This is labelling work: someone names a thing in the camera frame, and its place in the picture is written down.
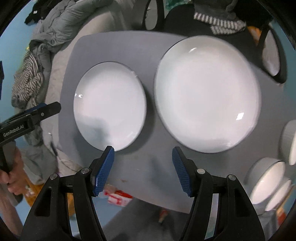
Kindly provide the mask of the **person's left hand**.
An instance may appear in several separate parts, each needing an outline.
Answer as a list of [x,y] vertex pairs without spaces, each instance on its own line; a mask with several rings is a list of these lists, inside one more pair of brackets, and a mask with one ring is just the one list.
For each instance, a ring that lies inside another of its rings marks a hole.
[[1,184],[6,184],[8,191],[15,195],[26,192],[26,174],[23,169],[23,160],[18,147],[14,151],[14,164],[9,173],[1,171]]

